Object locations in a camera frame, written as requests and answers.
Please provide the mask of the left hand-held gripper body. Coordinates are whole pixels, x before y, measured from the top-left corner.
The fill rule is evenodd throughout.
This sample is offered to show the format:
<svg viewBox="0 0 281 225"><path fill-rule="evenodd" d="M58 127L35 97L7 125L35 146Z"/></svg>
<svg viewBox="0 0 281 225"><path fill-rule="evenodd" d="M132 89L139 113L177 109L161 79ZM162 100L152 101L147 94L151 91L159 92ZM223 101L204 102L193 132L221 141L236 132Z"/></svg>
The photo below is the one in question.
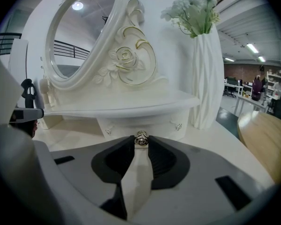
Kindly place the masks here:
<svg viewBox="0 0 281 225"><path fill-rule="evenodd" d="M44 110L40 108L15 108L9 124L22 124L34 126L38 119L43 118Z"/></svg>

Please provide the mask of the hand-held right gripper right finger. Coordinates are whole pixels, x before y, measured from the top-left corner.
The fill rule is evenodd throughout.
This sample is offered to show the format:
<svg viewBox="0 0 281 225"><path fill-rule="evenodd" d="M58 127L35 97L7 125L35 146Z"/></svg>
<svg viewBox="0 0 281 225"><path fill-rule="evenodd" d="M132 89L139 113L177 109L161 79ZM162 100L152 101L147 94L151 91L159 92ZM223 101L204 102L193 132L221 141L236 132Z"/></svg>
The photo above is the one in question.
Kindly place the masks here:
<svg viewBox="0 0 281 225"><path fill-rule="evenodd" d="M153 169L151 189L169 189L179 184L190 170L182 143L157 136L148 137L148 157Z"/></svg>

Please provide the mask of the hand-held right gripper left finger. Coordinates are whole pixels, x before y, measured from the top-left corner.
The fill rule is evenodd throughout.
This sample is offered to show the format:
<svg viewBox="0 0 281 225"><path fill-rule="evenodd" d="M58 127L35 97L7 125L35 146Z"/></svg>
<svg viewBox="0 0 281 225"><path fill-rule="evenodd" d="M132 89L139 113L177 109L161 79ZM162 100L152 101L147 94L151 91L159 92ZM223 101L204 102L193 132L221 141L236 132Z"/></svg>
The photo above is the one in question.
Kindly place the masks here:
<svg viewBox="0 0 281 225"><path fill-rule="evenodd" d="M127 220L121 181L134 158L134 136L124 137L122 141L111 141L111 147L97 153L91 161L94 173L102 182L116 186L113 197L106 200L100 208Z"/></svg>

